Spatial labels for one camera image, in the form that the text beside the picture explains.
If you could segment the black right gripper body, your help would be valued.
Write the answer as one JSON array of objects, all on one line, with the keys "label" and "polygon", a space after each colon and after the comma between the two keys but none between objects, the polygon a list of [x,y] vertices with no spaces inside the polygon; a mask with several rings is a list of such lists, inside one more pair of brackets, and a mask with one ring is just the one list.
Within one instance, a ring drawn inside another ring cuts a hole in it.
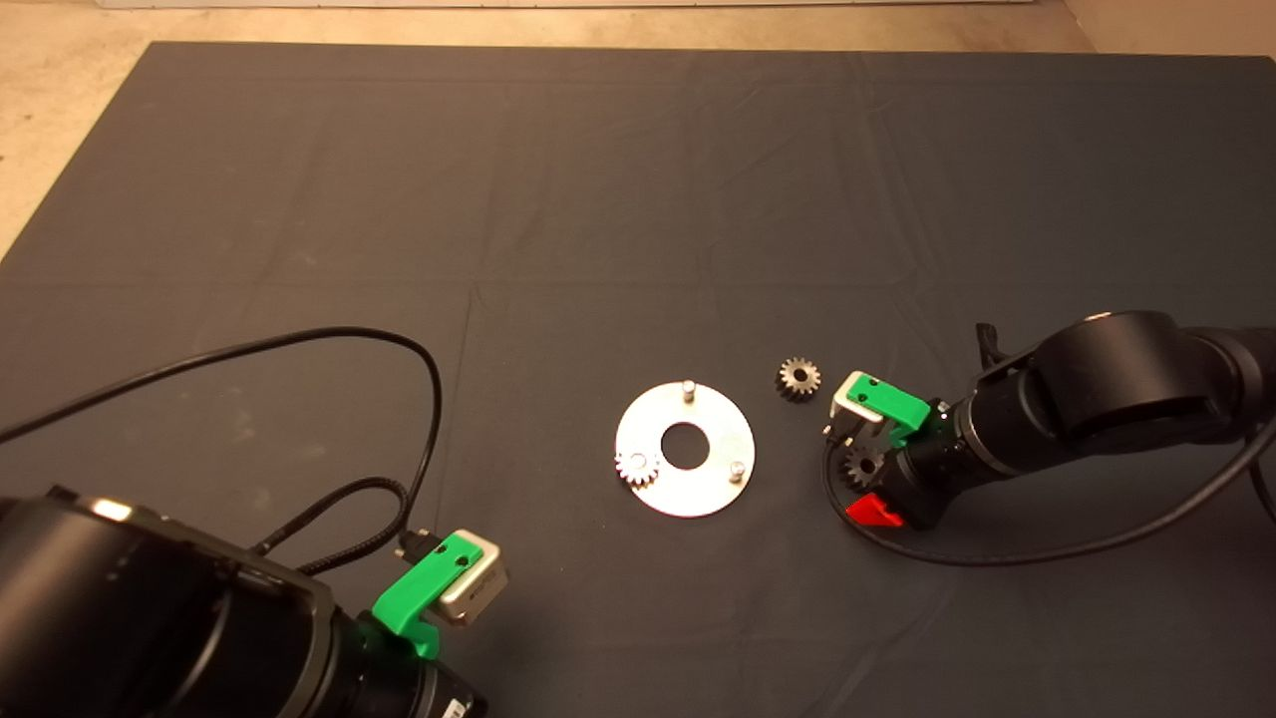
[{"label": "black right gripper body", "polygon": [[877,483],[880,500],[912,529],[935,528],[961,494],[1003,480],[971,444],[968,400],[933,409],[903,448],[888,453]]}]

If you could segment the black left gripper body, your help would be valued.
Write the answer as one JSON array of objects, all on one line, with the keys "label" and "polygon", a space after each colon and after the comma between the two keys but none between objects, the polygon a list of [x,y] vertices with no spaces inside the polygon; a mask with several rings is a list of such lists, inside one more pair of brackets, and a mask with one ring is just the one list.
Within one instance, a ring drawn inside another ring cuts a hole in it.
[{"label": "black left gripper body", "polygon": [[374,621],[337,613],[329,670],[330,717],[487,717],[477,690],[447,664]]}]

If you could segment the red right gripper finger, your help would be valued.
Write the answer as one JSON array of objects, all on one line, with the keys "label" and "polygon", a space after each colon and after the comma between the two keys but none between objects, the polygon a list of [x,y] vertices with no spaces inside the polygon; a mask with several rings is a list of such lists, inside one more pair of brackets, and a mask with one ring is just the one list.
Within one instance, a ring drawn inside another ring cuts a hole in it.
[{"label": "red right gripper finger", "polygon": [[903,517],[894,513],[888,508],[888,505],[880,500],[877,494],[865,494],[864,496],[852,500],[846,509],[843,509],[843,517],[849,519],[852,525],[866,527],[866,528],[903,528],[906,522]]}]

